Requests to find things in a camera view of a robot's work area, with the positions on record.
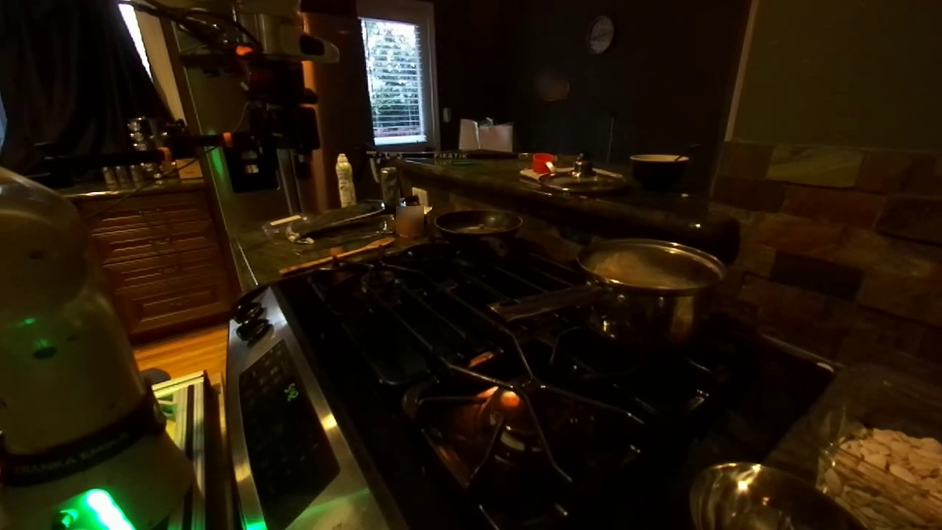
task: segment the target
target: bottle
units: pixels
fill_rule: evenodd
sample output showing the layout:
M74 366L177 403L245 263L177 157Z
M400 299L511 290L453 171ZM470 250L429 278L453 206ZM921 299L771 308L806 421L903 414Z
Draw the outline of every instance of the bottle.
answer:
M335 157L335 193L341 199L341 210L355 206L352 166L344 154Z

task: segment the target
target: window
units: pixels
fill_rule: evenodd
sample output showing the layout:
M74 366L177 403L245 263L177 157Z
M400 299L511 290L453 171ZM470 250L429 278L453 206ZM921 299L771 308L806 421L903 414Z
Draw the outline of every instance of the window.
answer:
M436 149L429 6L363 6L358 28L375 149Z
M139 59L142 59L146 76L152 76L135 6L118 4L118 13L120 13L120 20L124 20L135 51L139 51Z

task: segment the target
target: stainless steel pot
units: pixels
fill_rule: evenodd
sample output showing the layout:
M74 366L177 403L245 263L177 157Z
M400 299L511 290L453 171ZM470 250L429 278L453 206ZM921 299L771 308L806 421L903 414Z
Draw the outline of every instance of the stainless steel pot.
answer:
M725 266L679 241L613 240L579 256L587 287L495 303L506 322L536 319L592 302L592 327L614 341L684 346L695 337Z

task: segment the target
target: brick wall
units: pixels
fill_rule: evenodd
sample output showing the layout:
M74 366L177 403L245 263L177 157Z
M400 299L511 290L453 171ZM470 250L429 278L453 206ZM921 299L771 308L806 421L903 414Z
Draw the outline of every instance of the brick wall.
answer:
M942 380L942 159L725 146L716 210L743 222L737 311L838 364Z

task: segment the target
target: stainless steel oven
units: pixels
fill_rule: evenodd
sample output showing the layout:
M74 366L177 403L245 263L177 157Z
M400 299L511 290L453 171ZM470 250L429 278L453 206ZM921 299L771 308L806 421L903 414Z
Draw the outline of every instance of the stainless steel oven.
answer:
M684 347L523 322L578 287L520 247L419 244L241 299L223 383L241 528L690 528L685 486L763 459L829 383L716 312Z

